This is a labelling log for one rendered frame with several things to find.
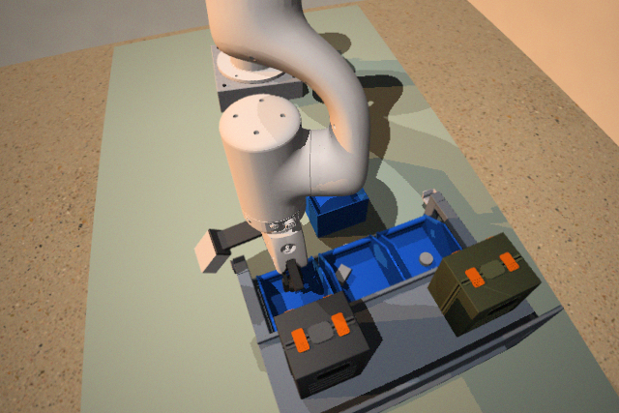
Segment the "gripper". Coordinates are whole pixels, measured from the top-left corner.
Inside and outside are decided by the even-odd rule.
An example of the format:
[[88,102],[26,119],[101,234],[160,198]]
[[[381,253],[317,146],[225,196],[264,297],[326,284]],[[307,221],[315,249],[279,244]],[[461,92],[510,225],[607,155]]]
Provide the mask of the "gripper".
[[[262,233],[262,231],[260,232]],[[309,261],[301,223],[297,221],[296,226],[291,229],[284,226],[263,232],[262,237],[277,272],[282,274],[283,279],[281,281],[284,292],[304,289],[300,267],[307,266]],[[289,272],[289,276],[286,275],[286,271]]]

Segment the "grey metal shelf frame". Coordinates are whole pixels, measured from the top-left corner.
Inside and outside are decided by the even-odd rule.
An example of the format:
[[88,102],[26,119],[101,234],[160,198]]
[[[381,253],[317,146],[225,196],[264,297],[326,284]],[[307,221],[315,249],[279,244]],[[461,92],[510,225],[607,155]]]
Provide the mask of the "grey metal shelf frame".
[[[463,249],[477,244],[441,192],[424,191],[422,200],[424,215],[440,215]],[[514,347],[564,309],[538,316],[524,299],[457,337],[427,289],[435,267],[349,303],[370,347],[362,373],[300,399],[257,278],[244,255],[232,260],[280,413],[380,413]]]

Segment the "olive green case with orange latches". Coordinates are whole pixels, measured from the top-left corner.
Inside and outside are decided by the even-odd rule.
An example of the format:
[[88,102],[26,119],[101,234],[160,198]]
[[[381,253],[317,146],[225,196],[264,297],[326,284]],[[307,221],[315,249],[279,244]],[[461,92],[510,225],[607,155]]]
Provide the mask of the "olive green case with orange latches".
[[460,337],[514,310],[541,283],[502,232],[443,257],[427,289]]

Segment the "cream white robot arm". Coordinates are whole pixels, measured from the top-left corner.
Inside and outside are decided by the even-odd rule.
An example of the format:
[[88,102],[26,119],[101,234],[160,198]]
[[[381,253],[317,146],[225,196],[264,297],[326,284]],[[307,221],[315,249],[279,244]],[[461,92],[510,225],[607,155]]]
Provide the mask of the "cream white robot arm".
[[260,231],[295,227],[306,196],[362,189],[370,116],[361,82],[309,25],[302,0],[206,0],[206,6],[222,75],[254,84],[290,74],[316,92],[330,115],[328,128],[304,129],[298,108],[269,94],[245,97],[224,112],[221,139],[246,221],[209,228],[195,247],[201,273],[216,273],[230,249]]

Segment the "blue bin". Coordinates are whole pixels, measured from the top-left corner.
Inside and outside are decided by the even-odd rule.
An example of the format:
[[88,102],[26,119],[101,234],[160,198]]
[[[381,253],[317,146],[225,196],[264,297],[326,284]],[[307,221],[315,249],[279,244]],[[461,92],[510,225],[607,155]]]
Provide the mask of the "blue bin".
[[[334,294],[343,290],[348,302],[405,280],[388,248],[372,235],[320,253],[318,263]],[[343,286],[335,275],[341,263],[352,269]]]
[[[375,238],[388,248],[406,280],[439,266],[443,257],[462,250],[446,224],[427,215],[381,231]],[[431,265],[419,262],[422,252],[433,256]]]
[[300,267],[303,274],[304,289],[299,291],[284,292],[281,282],[283,277],[277,270],[261,276],[256,276],[275,332],[277,331],[277,327],[273,319],[274,316],[334,294],[318,263],[312,256],[308,258],[308,261],[306,267]]
[[306,196],[306,214],[317,238],[366,221],[368,200],[364,189],[347,196]]

